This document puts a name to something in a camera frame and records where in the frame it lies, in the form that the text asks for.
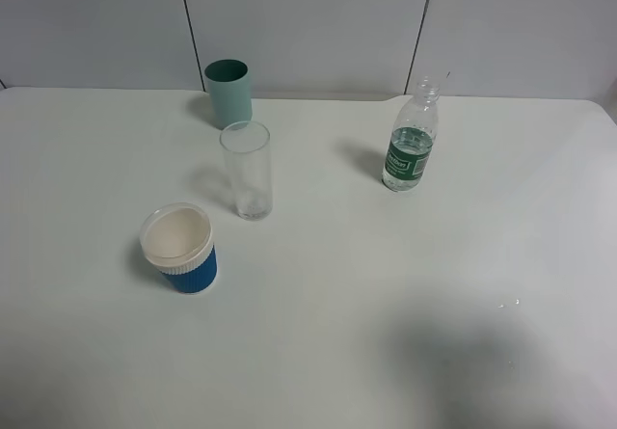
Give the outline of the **teal green cup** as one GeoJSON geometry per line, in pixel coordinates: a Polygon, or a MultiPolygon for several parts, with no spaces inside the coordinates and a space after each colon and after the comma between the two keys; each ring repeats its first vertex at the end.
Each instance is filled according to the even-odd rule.
{"type": "Polygon", "coordinates": [[[245,63],[232,59],[215,61],[205,68],[204,76],[219,128],[252,119],[251,80],[245,63]]]}

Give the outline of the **blue white ribbed cup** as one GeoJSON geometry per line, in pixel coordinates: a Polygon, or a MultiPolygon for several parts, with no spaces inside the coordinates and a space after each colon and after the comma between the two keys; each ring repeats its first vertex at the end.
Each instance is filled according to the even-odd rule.
{"type": "Polygon", "coordinates": [[[142,224],[145,259],[180,293],[195,294],[215,282],[218,263],[207,214],[188,202],[165,205],[142,224]]]}

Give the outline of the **clear bottle green label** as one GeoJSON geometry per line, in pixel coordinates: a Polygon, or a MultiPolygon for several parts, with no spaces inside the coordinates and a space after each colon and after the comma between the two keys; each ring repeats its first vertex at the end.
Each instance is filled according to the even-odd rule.
{"type": "Polygon", "coordinates": [[[401,108],[390,134],[382,182],[393,192],[416,187],[424,173],[438,132],[440,85],[423,77],[401,108]]]}

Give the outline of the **tall clear glass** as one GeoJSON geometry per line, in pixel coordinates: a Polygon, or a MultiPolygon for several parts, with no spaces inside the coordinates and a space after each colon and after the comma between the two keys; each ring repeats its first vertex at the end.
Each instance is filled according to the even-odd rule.
{"type": "Polygon", "coordinates": [[[263,220],[273,209],[270,140],[257,121],[235,122],[220,134],[236,211],[248,221],[263,220]]]}

